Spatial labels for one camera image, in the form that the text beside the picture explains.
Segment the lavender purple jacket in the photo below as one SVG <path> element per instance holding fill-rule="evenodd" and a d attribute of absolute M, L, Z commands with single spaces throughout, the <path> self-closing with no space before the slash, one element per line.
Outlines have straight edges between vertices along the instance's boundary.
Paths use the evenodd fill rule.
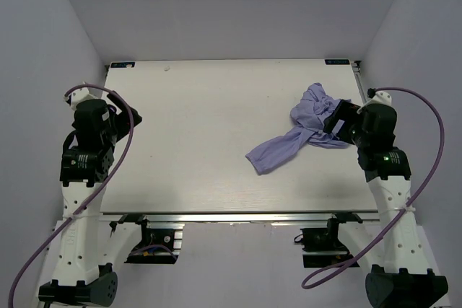
<path fill-rule="evenodd" d="M 258 175 L 269 174 L 292 160 L 308 144 L 322 149 L 345 149 L 335 133 L 325 133 L 324 120 L 333 114 L 340 100 L 326 94 L 322 84 L 311 84 L 289 116 L 290 131 L 258 145 L 245 155 Z"/>

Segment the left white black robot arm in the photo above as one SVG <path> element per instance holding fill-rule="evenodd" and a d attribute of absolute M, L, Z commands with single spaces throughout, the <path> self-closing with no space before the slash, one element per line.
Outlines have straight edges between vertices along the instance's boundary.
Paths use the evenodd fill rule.
<path fill-rule="evenodd" d="M 123 162 L 114 159 L 116 144 L 132 140 L 141 117 L 114 91 L 101 99 L 86 88 L 74 89 L 65 100 L 74 111 L 74 130 L 61 157 L 64 220 L 56 267 L 38 299 L 44 307 L 109 307 L 119 268 L 134 247 L 152 243 L 152 231 L 141 224 L 115 226 L 107 241 L 98 236 L 105 189 Z"/>

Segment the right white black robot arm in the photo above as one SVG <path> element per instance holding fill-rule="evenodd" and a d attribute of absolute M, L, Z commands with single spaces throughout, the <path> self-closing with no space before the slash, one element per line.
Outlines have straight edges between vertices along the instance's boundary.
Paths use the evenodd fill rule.
<path fill-rule="evenodd" d="M 353 256 L 340 270 L 352 264 L 363 270 L 371 307 L 433 307 L 447 294 L 448 281 L 432 269 L 419 238 L 409 160 L 394 145 L 397 112 L 387 92 L 374 89 L 369 98 L 362 106 L 341 100 L 324 131 L 357 147 L 381 230 L 371 238 L 356 216 L 338 215 L 328 222 L 326 240 Z"/>

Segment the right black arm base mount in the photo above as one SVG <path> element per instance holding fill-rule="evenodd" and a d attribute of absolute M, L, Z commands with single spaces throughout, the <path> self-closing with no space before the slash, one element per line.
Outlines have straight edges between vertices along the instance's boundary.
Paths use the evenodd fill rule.
<path fill-rule="evenodd" d="M 339 225 L 348 222 L 362 224 L 363 220 L 355 213 L 335 213 L 324 227 L 307 227 L 300 230 L 294 238 L 296 245 L 302 246 L 304 268 L 324 268 L 352 259 L 353 255 L 339 241 Z"/>

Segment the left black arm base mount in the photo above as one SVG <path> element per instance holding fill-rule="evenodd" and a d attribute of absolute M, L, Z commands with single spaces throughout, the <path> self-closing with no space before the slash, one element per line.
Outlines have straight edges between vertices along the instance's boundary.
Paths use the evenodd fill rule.
<path fill-rule="evenodd" d="M 180 254 L 183 226 L 150 221 L 142 214 L 128 214 L 119 223 L 139 227 L 141 239 L 128 256 L 126 263 L 137 265 L 174 265 Z"/>

